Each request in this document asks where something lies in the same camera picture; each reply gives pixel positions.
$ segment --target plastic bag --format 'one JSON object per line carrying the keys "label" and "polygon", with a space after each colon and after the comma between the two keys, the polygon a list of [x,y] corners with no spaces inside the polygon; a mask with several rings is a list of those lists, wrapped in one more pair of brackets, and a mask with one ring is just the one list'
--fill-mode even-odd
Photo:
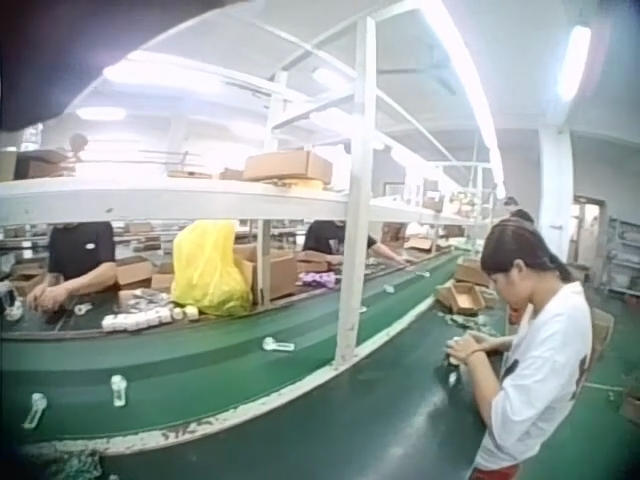
{"label": "plastic bag", "polygon": [[197,220],[173,241],[171,298],[216,316],[234,316],[251,308],[251,290],[233,258],[232,220]]}

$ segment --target green floor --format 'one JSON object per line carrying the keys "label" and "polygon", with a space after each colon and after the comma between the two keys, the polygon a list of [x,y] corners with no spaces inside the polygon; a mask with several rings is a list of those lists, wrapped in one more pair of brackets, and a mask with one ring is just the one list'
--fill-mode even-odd
{"label": "green floor", "polygon": [[640,428],[618,413],[620,387],[640,370],[640,312],[612,298],[594,303],[615,316],[611,342],[570,417],[518,480],[616,479],[632,458],[640,458]]}

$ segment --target metal pole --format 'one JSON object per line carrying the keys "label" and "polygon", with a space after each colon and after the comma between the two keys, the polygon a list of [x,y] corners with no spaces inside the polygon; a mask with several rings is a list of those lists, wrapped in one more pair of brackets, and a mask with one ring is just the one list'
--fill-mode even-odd
{"label": "metal pole", "polygon": [[[284,87],[288,72],[278,72],[275,83]],[[267,133],[264,140],[264,151],[273,152],[278,149],[278,140],[273,136],[273,125],[284,112],[284,96],[279,93],[271,95],[269,114],[267,115]],[[258,220],[258,305],[271,303],[271,221]]]}
{"label": "metal pole", "polygon": [[352,361],[358,338],[376,126],[376,53],[376,23],[371,17],[366,17],[358,22],[356,36],[357,77],[353,109],[355,128],[351,143],[351,188],[347,204],[336,367],[348,365]]}

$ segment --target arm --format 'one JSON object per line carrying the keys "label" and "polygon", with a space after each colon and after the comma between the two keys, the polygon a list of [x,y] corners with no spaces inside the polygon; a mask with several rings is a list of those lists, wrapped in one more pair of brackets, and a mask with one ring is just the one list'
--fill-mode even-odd
{"label": "arm", "polygon": [[70,295],[99,292],[117,282],[116,246],[113,227],[109,222],[99,226],[96,248],[100,265],[81,277],[64,282],[62,286]]}
{"label": "arm", "polygon": [[406,267],[408,265],[407,262],[402,257],[393,253],[385,245],[382,245],[381,243],[376,242],[375,239],[373,239],[372,237],[368,238],[367,247],[369,248],[369,251],[371,253],[373,253],[378,257],[382,257],[386,260],[389,260],[403,267]]}

